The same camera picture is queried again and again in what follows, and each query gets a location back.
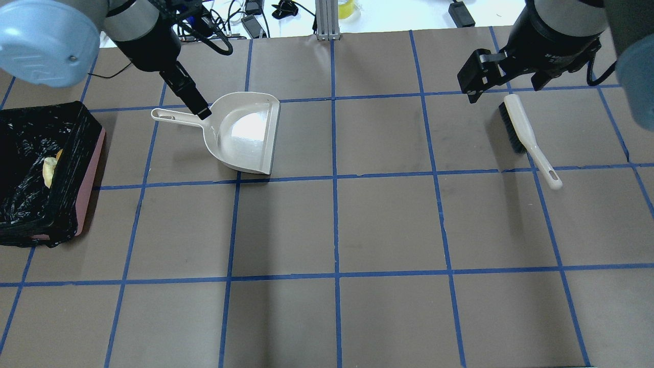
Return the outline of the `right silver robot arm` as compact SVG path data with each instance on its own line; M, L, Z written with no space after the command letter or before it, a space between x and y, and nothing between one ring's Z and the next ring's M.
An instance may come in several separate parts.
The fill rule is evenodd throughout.
M616 60L592 79L605 31L611 33ZM615 74L634 121L652 130L652 1L526 1L507 44L497 53L474 50L457 80L470 103L476 103L485 91L516 77L530 75L538 91L583 67L589 86Z

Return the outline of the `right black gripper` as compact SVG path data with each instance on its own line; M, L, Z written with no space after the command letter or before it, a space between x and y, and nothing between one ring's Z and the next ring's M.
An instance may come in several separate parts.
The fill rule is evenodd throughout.
M476 103L493 86L529 73L533 89L542 90L594 60L600 35L602 10L523 10L497 53L472 51L456 75L460 90Z

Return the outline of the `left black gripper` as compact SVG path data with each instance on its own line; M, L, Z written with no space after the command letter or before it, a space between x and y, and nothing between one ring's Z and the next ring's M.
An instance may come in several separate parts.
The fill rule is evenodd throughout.
M181 42L166 23L156 23L138 39L119 40L116 44L137 69L159 73L171 91L190 110L196 111L199 119L205 120L212 114L195 81L177 60Z

